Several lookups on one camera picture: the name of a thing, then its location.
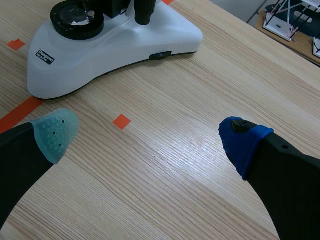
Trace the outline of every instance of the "translucent gripper pad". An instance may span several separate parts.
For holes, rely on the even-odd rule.
[[[61,108],[30,121],[39,149],[49,162],[57,164],[78,133],[79,120],[72,111]]]

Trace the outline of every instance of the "metal rod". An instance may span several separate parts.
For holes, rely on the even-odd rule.
[[[277,12],[278,12],[278,10],[275,11],[275,14],[273,14],[272,17],[270,18],[270,20],[266,22],[265,26],[268,26],[268,24],[269,24],[270,21],[274,18],[274,16],[277,14]]]
[[[302,5],[302,4],[303,4],[303,3],[299,3],[299,4],[297,4],[297,5],[294,5],[294,6],[290,7],[290,9],[294,9],[294,8],[296,8],[296,7],[299,7],[299,6]],[[279,10],[276,14],[280,14],[280,13],[283,13],[283,12],[285,12],[285,11],[288,11],[288,8],[283,9],[283,10]]]
[[[274,14],[274,11],[277,9],[280,1],[281,1],[281,0],[278,0],[278,1],[276,2],[275,6],[272,8],[271,14]]]
[[[300,29],[300,28],[302,28],[305,24],[306,24],[306,22],[308,22],[308,20],[310,19],[311,17],[309,16],[308,18],[307,18],[307,20],[305,20],[299,27],[297,27],[295,30],[294,30],[294,32],[291,34],[291,36],[289,37],[289,38],[292,38],[297,32],[298,32],[298,30]]]
[[[286,35],[289,36],[289,29],[290,29],[290,6],[291,6],[291,0],[288,1],[288,19],[287,19],[287,32]]]
[[[288,2],[288,0],[285,0],[283,3],[281,3],[281,7],[279,8],[278,12],[281,11],[285,7],[287,2]]]
[[[311,5],[309,5],[308,7],[305,7],[305,9],[302,11],[302,13],[300,14],[300,16],[297,17],[291,25],[294,26],[294,24],[303,16],[304,12],[305,12],[308,8],[310,8],[310,7],[311,7]]]

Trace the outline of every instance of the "orange tape marker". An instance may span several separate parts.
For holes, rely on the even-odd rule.
[[[113,124],[116,125],[121,130],[125,129],[128,124],[131,123],[131,120],[125,117],[123,114],[120,114],[114,121]]]
[[[12,129],[26,116],[36,110],[43,102],[43,99],[35,98],[34,96],[29,97],[26,101],[4,116],[4,118],[0,119],[0,134]]]
[[[26,45],[23,41],[20,39],[17,39],[15,41],[11,41],[7,44],[10,48],[12,48],[15,51],[18,51],[20,48],[22,48],[24,45]]]
[[[165,4],[169,5],[170,3],[172,3],[174,0],[162,0],[162,2],[164,2]]]

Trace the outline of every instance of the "blue silicone fingertip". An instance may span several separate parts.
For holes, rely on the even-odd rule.
[[[79,129],[79,120],[72,111],[61,108],[30,121],[35,141],[46,159],[57,164],[65,155]]]
[[[258,125],[245,133],[236,133],[232,127],[232,120],[242,120],[242,118],[234,116],[226,118],[220,124],[219,135],[225,152],[231,157],[242,179],[246,181],[259,143],[274,130]]]

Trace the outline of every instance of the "microscope knob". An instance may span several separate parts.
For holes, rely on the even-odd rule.
[[[156,0],[134,0],[135,22],[139,25],[148,25],[151,15],[155,11]]]
[[[83,2],[68,0],[53,7],[50,18],[54,29],[63,37],[72,40],[87,40],[99,35],[104,28],[101,11],[86,12]]]

